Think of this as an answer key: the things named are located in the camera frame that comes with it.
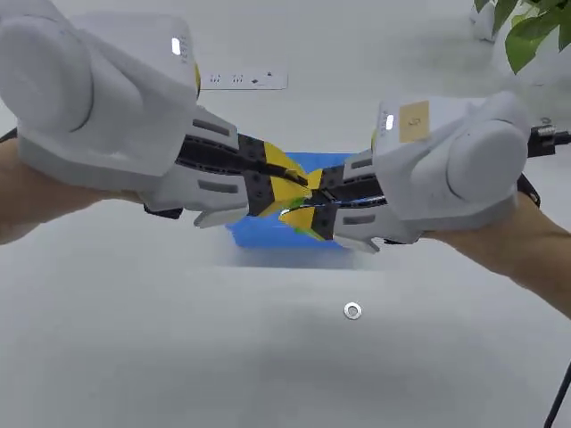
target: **human arm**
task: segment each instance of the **human arm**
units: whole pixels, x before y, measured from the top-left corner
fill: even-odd
[[[571,234],[522,193],[514,214],[478,230],[431,232],[484,268],[534,292],[571,318]]]
[[[42,223],[108,199],[128,196],[62,184],[22,163],[16,138],[0,144],[0,244],[20,239]]]

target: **led light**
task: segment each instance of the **led light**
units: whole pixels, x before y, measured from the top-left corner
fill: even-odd
[[[178,40],[176,37],[172,38],[172,52],[175,55],[180,55],[180,40]]]
[[[388,117],[386,118],[386,130],[390,131],[391,129],[393,129],[393,123],[394,123],[394,116],[392,114],[389,114]]]

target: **blue sponge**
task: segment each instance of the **blue sponge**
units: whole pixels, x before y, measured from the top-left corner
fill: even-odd
[[[342,165],[352,153],[288,153],[302,168],[311,172],[315,169]],[[246,217],[227,225],[234,241],[245,248],[342,248],[333,241],[322,242],[311,236],[295,232],[291,227],[280,222],[279,213],[265,218]]]

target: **green plant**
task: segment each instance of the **green plant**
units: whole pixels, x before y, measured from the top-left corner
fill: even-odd
[[[478,12],[493,0],[474,0]],[[516,6],[528,3],[539,9],[513,18],[511,31],[506,37],[506,55],[509,65],[518,74],[534,57],[540,43],[559,27],[559,51],[571,43],[571,0],[495,0],[493,34],[505,24]]]

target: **small metal ring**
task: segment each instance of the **small metal ring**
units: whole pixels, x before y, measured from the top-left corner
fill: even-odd
[[[343,312],[344,312],[345,316],[347,318],[349,318],[351,321],[359,319],[360,316],[363,315],[363,309],[361,309],[359,304],[357,304],[353,301],[351,303],[347,303],[345,305]]]

